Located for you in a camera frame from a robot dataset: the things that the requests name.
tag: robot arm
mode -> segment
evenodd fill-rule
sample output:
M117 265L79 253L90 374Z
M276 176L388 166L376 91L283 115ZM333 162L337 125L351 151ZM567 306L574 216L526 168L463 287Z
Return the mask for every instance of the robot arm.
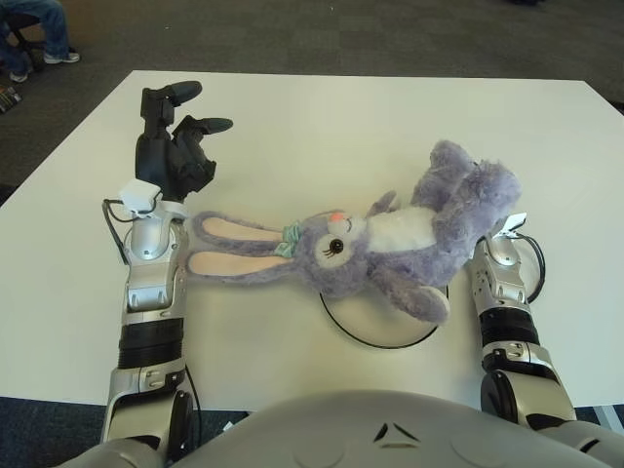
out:
M530 296L520 277L520 256L512 242L521 237L515 229L525 219L526 214L510 216L500 230L477 244L470 262L486 371L482 410L539 431L609 466L622 466L624 439L576 420L550 354L540 344L530 315Z
M121 202L132 213L132 228L120 249L130 272L119 362L110 378L101 441L139 441L155 450L163 464L188 453L192 413L189 393L179 389L185 378L182 260L188 248L183 201L215 173L216 164L204 155L201 139L232 126L227 119L186 116L171 140L167 126L174 121L174 108L200 92L198 82L143 90L145 130L136 144L136 179L120 192ZM115 452L129 450L122 458L136 446L115 444ZM113 446L102 447L110 451Z

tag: person's leg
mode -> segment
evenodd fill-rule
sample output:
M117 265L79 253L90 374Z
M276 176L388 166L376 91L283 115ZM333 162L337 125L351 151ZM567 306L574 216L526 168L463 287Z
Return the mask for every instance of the person's leg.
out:
M55 58L69 54L65 12L57 0L4 0L9 13L33 15L46 33L46 53Z
M0 24L0 59L6 67L17 75L24 75L28 72L28 64L23 59L21 52L7 42L8 28Z

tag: table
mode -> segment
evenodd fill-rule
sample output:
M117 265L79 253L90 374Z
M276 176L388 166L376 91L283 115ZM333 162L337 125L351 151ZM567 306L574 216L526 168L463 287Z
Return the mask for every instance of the table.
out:
M126 268L99 203L134 175L140 90L199 80L176 112L228 117L206 138L214 182L187 199L266 225L335 207L404 201L436 140L500 160L524 186L518 210L548 277L532 308L576 406L624 402L619 300L624 118L569 81L271 76L134 71L0 210L0 395L104 404ZM286 281L201 286L185 353L203 407L258 410L326 390L381 388L479 405L480 343L465 271L452 317L421 344L378 350L346 337L318 296Z

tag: floor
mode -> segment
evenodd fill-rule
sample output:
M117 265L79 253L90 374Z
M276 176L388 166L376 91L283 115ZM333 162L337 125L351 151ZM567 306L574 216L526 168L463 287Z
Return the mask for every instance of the floor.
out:
M0 116L0 185L24 181L133 69L573 79L624 101L622 0L62 3L83 60L16 86L23 102ZM0 467L78 454L97 442L102 416L102 407L0 399ZM206 439L242 417L206 413ZM591 409L579 417L596 422Z

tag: sneaker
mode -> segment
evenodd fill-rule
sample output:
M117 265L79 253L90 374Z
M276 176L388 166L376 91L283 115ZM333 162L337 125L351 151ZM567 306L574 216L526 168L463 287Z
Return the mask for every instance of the sneaker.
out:
M67 54L67 57L65 58L58 58L58 57L53 57L50 54L48 54L47 52L44 53L43 55L43 61L45 63L47 63L48 65L56 65L57 63L75 63L78 60L80 60L80 54L76 53L76 52L70 52L69 54Z
M23 75L19 75L12 71L9 73L9 79L14 83L23 83L28 79L28 72L26 71Z

